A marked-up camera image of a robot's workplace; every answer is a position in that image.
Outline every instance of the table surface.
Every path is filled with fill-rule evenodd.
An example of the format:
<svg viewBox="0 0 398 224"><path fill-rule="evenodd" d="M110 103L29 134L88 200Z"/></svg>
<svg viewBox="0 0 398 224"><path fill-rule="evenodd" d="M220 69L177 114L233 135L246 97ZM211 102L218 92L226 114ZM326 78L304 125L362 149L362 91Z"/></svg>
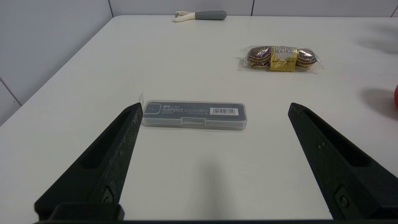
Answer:
<svg viewBox="0 0 398 224"><path fill-rule="evenodd" d="M305 105L398 175L398 18L118 16L0 127L0 217L34 202L127 106L241 102L243 131L141 127L125 219L330 219L287 116ZM324 70L239 71L250 45L310 47Z"/></svg>

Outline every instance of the chocolate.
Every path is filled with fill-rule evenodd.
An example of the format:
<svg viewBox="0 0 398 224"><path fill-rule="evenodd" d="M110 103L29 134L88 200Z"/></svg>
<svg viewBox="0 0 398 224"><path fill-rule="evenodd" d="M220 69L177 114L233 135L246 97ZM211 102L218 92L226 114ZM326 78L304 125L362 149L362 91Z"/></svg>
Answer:
<svg viewBox="0 0 398 224"><path fill-rule="evenodd" d="M254 47L247 54L250 67L269 67L271 59L271 48L269 46Z"/></svg>
<svg viewBox="0 0 398 224"><path fill-rule="evenodd" d="M254 47L246 56L250 68L263 68L271 66L271 46ZM315 54L308 48L297 49L296 67L310 68L317 62Z"/></svg>
<svg viewBox="0 0 398 224"><path fill-rule="evenodd" d="M310 49L297 49L296 66L303 68L310 68L316 63L316 57Z"/></svg>

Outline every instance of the plastic box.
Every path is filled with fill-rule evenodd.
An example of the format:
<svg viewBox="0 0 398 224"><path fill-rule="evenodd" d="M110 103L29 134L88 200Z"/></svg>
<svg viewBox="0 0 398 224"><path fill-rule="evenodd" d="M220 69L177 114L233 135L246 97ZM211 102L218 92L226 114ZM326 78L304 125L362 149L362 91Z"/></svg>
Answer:
<svg viewBox="0 0 398 224"><path fill-rule="evenodd" d="M247 116L241 103L150 100L144 126L243 130Z"/></svg>

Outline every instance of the white wall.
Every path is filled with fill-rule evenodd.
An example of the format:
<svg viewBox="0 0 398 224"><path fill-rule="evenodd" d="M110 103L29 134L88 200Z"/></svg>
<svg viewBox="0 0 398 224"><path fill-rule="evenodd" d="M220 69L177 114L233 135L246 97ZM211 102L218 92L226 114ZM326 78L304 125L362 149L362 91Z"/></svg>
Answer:
<svg viewBox="0 0 398 224"><path fill-rule="evenodd" d="M108 0L0 0L0 77L25 103L111 18Z"/></svg>
<svg viewBox="0 0 398 224"><path fill-rule="evenodd" d="M393 15L392 15L392 17L398 17L398 7L395 9L395 11L394 11L394 13L393 13Z"/></svg>
<svg viewBox="0 0 398 224"><path fill-rule="evenodd" d="M176 11L224 10L228 15L250 16L253 0L110 0L114 16L174 15Z"/></svg>
<svg viewBox="0 0 398 224"><path fill-rule="evenodd" d="M0 83L0 126L20 108L20 105L8 92L7 88Z"/></svg>
<svg viewBox="0 0 398 224"><path fill-rule="evenodd" d="M398 0L255 0L254 16L390 17Z"/></svg>

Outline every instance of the peeler handle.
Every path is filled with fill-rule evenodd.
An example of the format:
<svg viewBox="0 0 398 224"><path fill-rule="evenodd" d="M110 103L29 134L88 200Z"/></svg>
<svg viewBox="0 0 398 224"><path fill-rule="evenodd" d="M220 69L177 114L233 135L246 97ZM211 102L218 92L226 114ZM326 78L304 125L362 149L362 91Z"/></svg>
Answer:
<svg viewBox="0 0 398 224"><path fill-rule="evenodd" d="M202 11L195 12L196 20L224 20L226 18L226 11Z"/></svg>

